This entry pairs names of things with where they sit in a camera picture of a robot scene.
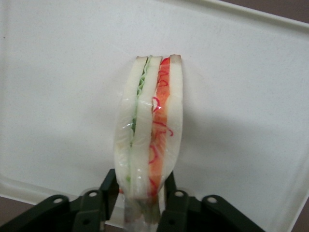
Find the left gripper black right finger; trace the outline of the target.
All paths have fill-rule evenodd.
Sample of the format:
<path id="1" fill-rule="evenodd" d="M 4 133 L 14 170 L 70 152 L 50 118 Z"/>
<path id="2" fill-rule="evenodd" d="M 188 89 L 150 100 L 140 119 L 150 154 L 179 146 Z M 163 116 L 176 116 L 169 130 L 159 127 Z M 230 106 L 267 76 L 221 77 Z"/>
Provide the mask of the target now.
<path id="1" fill-rule="evenodd" d="M 158 232 L 262 232 L 263 229 L 218 195 L 200 201 L 176 187 L 174 174 L 165 181 L 166 205 Z"/>

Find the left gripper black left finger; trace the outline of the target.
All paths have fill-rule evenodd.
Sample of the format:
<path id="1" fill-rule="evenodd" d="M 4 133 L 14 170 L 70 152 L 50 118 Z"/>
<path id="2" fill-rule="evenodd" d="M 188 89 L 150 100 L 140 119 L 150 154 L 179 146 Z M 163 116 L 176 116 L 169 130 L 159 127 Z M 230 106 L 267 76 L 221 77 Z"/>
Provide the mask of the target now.
<path id="1" fill-rule="evenodd" d="M 70 201 L 53 195 L 0 227 L 2 232 L 101 232 L 111 219 L 119 185 L 110 169 L 98 189 L 90 189 Z"/>

